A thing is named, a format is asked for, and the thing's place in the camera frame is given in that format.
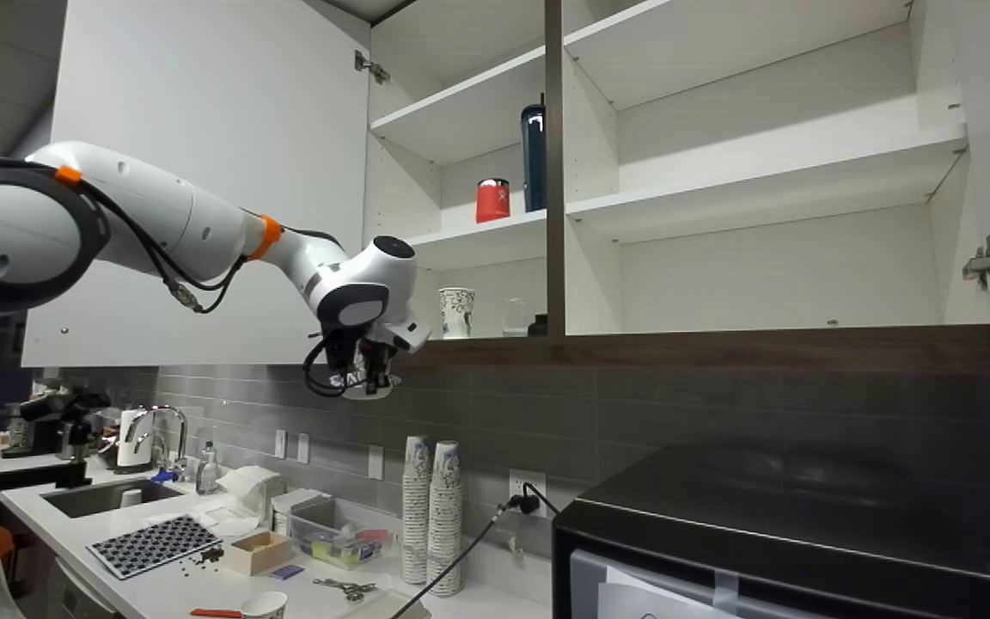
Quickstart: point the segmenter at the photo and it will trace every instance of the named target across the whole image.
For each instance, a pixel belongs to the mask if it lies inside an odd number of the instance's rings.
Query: cabinet shelf
[[[409,237],[430,272],[485,268],[547,258],[547,213],[474,224],[468,230]]]
[[[571,203],[574,220],[629,244],[925,203],[956,165],[963,127],[804,169],[674,182]]]
[[[540,93],[543,48],[533,48],[375,120],[371,131],[433,165],[450,165],[516,144],[519,113]]]
[[[643,0],[564,38],[615,110],[908,21],[904,0]]]

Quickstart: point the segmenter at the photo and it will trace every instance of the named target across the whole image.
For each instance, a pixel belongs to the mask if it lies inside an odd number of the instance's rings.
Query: stacked paper cup
[[[402,454],[402,581],[426,581],[426,530],[430,530],[430,440],[406,437]]]
[[[437,444],[430,471],[426,581],[461,554],[461,492],[461,450],[457,444]],[[461,581],[461,567],[454,567],[433,595],[454,595],[461,591]]]

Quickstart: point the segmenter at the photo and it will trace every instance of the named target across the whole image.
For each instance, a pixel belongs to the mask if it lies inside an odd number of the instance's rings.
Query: white robotic arm
[[[388,358],[426,340],[409,316],[416,254],[399,237],[347,258],[330,234],[289,230],[96,144],[0,162],[0,313],[55,299],[93,258],[158,275],[196,313],[223,299],[244,261],[278,265],[323,327],[306,361],[320,395],[392,392]],[[213,306],[189,289],[217,292]]]

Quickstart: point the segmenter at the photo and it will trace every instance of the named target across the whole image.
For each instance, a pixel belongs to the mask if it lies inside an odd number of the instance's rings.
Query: faucet
[[[162,447],[162,471],[172,471],[179,481],[186,475],[186,413],[179,406],[151,406],[155,416],[175,416],[175,440],[168,437],[168,423],[155,426],[155,444]]]

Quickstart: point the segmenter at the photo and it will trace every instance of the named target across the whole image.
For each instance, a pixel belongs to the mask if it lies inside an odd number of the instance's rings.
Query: cabinet door hinge
[[[375,83],[388,83],[388,69],[368,58],[361,48],[354,48],[354,72],[368,72]]]
[[[963,265],[963,279],[976,279],[980,289],[990,285],[990,234],[983,237],[983,248]]]

